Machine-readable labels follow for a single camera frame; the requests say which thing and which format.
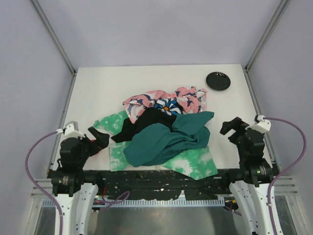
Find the teal cloth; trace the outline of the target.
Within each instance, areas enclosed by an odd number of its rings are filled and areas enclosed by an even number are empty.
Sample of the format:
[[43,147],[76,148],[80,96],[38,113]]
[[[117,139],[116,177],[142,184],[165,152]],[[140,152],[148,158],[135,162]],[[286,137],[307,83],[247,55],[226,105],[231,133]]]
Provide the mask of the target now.
[[205,125],[214,115],[209,111],[177,115],[171,127],[149,125],[123,150],[127,162],[134,167],[160,165],[185,150],[207,147],[210,131]]

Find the black cloth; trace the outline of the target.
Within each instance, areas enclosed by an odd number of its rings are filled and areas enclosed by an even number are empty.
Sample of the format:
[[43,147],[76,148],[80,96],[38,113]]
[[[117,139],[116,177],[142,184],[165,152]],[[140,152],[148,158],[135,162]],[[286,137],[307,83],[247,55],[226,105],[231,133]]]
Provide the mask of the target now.
[[172,124],[174,123],[176,118],[176,115],[168,115],[161,110],[148,108],[135,121],[135,123],[132,123],[130,121],[130,118],[126,118],[123,121],[122,130],[115,136],[111,137],[111,139],[116,143],[131,141],[134,135],[138,134],[149,125],[156,123],[161,123],[167,126],[172,131]]

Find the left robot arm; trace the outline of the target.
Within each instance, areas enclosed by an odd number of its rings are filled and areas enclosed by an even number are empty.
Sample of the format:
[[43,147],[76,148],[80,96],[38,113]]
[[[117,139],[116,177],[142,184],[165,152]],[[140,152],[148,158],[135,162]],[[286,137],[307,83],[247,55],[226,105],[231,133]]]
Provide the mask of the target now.
[[56,207],[55,234],[86,235],[96,194],[104,188],[99,171],[87,170],[84,165],[89,157],[98,154],[109,145],[110,136],[88,128],[94,136],[91,140],[82,134],[75,122],[63,130],[58,168],[51,172],[52,194]]

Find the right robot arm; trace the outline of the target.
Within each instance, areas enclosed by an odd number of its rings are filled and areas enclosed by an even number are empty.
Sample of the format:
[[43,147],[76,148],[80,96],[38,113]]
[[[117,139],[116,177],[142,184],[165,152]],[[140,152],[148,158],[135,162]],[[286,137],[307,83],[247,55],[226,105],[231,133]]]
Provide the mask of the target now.
[[267,192],[273,180],[272,168],[264,158],[264,134],[271,128],[265,117],[258,115],[255,124],[249,125],[236,117],[222,123],[220,134],[234,133],[228,140],[236,145],[239,168],[229,170],[224,181],[229,184],[248,235],[272,235],[274,228],[268,211]]

